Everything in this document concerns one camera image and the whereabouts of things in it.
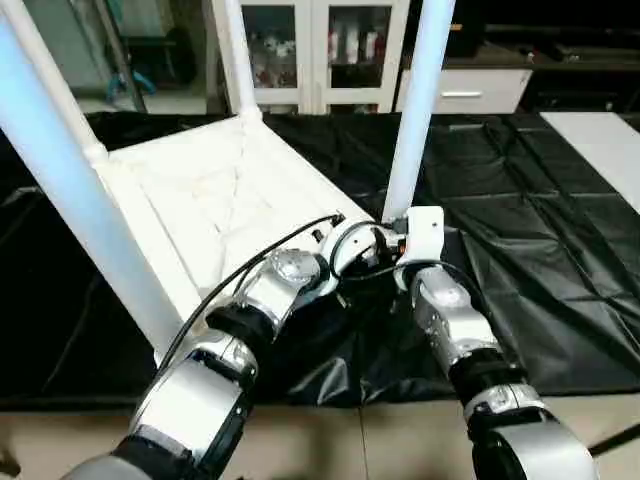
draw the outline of glass cabinet door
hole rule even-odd
[[[380,88],[390,6],[329,7],[327,85]]]
[[[296,25],[293,5],[243,5],[255,88],[296,88]]]
[[[258,106],[271,113],[310,113],[305,89],[311,83],[306,77],[310,0],[240,0],[240,5]]]
[[[318,113],[391,111],[409,0],[314,2]]]

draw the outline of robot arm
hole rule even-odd
[[[587,449],[506,360],[467,290],[437,265],[442,209],[412,207],[391,226],[371,223],[343,221],[320,240],[318,254],[279,250],[267,257],[206,316],[210,328],[154,383],[116,450],[65,478],[218,478],[252,408],[259,366],[286,319],[335,290],[357,259],[372,268],[392,263],[398,288],[410,292],[415,321],[464,407],[478,480],[597,479]]]
[[[412,284],[417,323],[464,407],[478,480],[596,480],[588,450],[509,363],[469,293],[442,268]]]
[[[274,252],[229,302],[206,316],[210,328],[154,382],[120,445],[64,478],[218,478],[252,409],[249,392],[260,364],[290,313],[328,275],[317,255]]]

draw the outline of silver robot arm segment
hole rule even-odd
[[[210,328],[154,382],[120,445],[64,478],[218,478],[252,409],[248,392],[260,362],[291,312],[327,278],[326,262],[309,252],[267,257],[229,302],[210,311]]]
[[[587,448],[507,362],[467,290],[440,267],[413,280],[415,320],[464,407],[478,480],[595,480]]]

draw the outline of black plastic sheet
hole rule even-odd
[[[114,149],[215,119],[105,113],[90,123]],[[398,116],[265,121],[379,216]],[[0,143],[0,408],[130,406],[153,376],[152,351]],[[532,383],[544,394],[637,391],[640,221],[631,207],[538,116],[435,117],[425,160],[415,203],[444,206],[445,258],[478,282],[497,334]],[[347,308],[329,297],[288,322],[278,356],[262,369],[259,402],[450,395],[390,279],[341,294]]]

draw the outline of black cable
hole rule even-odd
[[[247,260],[242,266],[240,266],[240,268],[238,268],[236,271],[234,271],[231,275],[229,275],[227,278],[225,278],[222,282],[220,282],[220,284],[216,288],[214,288],[211,292],[209,292],[207,294],[206,297],[204,297],[202,299],[200,304],[191,313],[191,315],[189,316],[187,321],[182,325],[182,327],[180,327],[180,330],[178,331],[177,335],[174,337],[173,341],[171,342],[171,345],[169,345],[169,348],[167,349],[167,353],[165,354],[164,358],[162,359],[162,362],[160,363],[160,366],[158,367],[158,373],[156,374],[156,377],[159,376],[159,375],[162,375],[162,373],[167,369],[167,367],[171,363],[171,360],[173,360],[173,357],[175,356],[176,352],[178,351],[178,348],[180,347],[180,344],[182,343],[184,338],[189,333],[189,330],[191,330],[193,325],[196,323],[196,320],[198,320],[200,315],[202,315],[202,312],[204,312],[204,309],[207,308],[207,305],[209,305],[213,301],[213,299],[216,296],[218,296],[218,294],[220,292],[222,292],[222,290],[224,290],[226,288],[226,286],[229,285],[237,276],[239,276],[245,270],[251,270],[258,263],[260,263],[264,259],[264,257],[268,253],[270,253],[272,250],[275,250],[276,248],[278,248],[283,243],[288,242],[293,237],[301,234],[305,230],[313,227],[314,225],[317,225],[317,224],[322,223],[322,222],[326,222],[328,220],[332,220],[332,221],[335,222],[335,221],[341,221],[342,219],[344,219],[344,217],[342,215],[340,215],[340,214],[327,215],[325,217],[321,217],[321,218],[318,218],[316,220],[313,220],[312,222],[309,222],[309,223],[301,226],[300,228],[297,228],[296,230],[291,232],[289,235],[281,238],[277,242],[272,243],[271,245],[269,245],[264,250],[258,252],[252,258]]]
[[[382,275],[386,275],[388,273],[392,273],[396,270],[400,270],[401,268],[407,267],[435,267],[441,266],[445,270],[449,271],[449,273],[453,272],[454,277],[458,277],[458,280],[462,281],[462,284],[468,289],[471,290],[471,294],[475,296],[478,301],[482,304],[482,308],[485,310],[486,314],[489,314],[488,305],[484,300],[480,289],[476,286],[475,282],[471,280],[471,277],[467,275],[462,269],[456,267],[452,263],[445,262],[444,260],[415,260],[410,261],[398,265],[393,265],[390,267],[382,268],[380,270],[376,270],[375,272],[368,273],[366,275],[355,275],[350,277],[342,276],[342,280],[345,282],[364,282],[367,280],[371,280],[372,278],[381,277]]]
[[[631,443],[638,438],[640,438],[640,423],[636,423],[622,432],[616,433],[615,435],[592,445],[589,447],[589,453],[593,458],[597,458],[600,455],[610,452],[614,448],[622,447],[623,445]]]
[[[353,233],[354,230],[357,230],[358,228],[364,227],[367,225],[372,225],[376,227],[382,226],[378,222],[374,222],[373,220],[363,220],[362,222],[354,223],[353,225],[348,227],[344,232],[342,232],[342,234],[336,240],[336,243],[333,246],[333,250],[331,250],[331,255],[329,256],[329,271],[331,272],[331,275],[333,275],[338,279],[338,281],[342,279],[342,276],[338,272],[336,272],[335,263],[336,263],[336,255],[338,254],[338,250],[342,246],[342,242],[344,242],[344,240],[349,235],[351,235],[351,233]]]
[[[336,260],[336,255],[337,252],[340,248],[340,246],[342,245],[342,243],[344,242],[344,240],[351,234],[353,233],[354,230],[357,230],[360,227],[364,227],[367,225],[371,225],[374,227],[384,227],[384,225],[381,225],[378,222],[374,222],[372,220],[365,220],[362,222],[357,222],[354,223],[353,225],[351,225],[349,228],[347,228],[342,235],[340,235],[338,237],[338,240],[336,240],[336,244],[333,247],[333,250],[331,250],[331,255],[329,256],[329,270],[331,271],[331,274],[336,277],[339,281],[345,281],[345,282],[363,282],[366,280],[371,280],[372,278],[376,278],[376,277],[380,277],[382,275],[386,275],[388,273],[392,273],[395,270],[401,269],[401,268],[407,268],[407,267],[433,267],[436,265],[441,266],[442,268],[444,268],[445,270],[449,271],[449,273],[454,273],[454,277],[458,277],[458,280],[461,280],[462,283],[464,284],[464,286],[467,288],[467,290],[471,291],[471,294],[476,297],[477,301],[480,303],[482,309],[484,310],[485,315],[487,315],[488,317],[491,316],[491,310],[489,309],[489,305],[487,304],[484,296],[482,295],[482,293],[480,292],[480,289],[476,286],[475,282],[473,280],[471,280],[471,277],[469,277],[469,275],[467,275],[465,272],[463,272],[460,268],[456,267],[455,265],[449,263],[449,262],[445,262],[444,260],[416,260],[416,261],[410,261],[407,263],[403,263],[403,264],[399,264],[399,265],[393,265],[390,267],[386,267],[386,268],[382,268],[380,270],[374,271],[372,273],[368,273],[366,275],[359,275],[359,276],[351,276],[351,277],[346,277],[343,276],[341,274],[339,274],[338,272],[336,272],[335,269],[335,260]]]
[[[235,295],[236,293],[238,293],[240,291],[240,288],[242,287],[242,284],[244,283],[244,281],[247,279],[247,277],[249,276],[249,274],[251,273],[251,271],[256,267],[256,265],[254,265],[251,268],[247,268],[244,273],[242,274],[242,276],[240,277],[240,280],[238,280],[238,283],[236,283],[235,288],[233,289],[233,294]]]

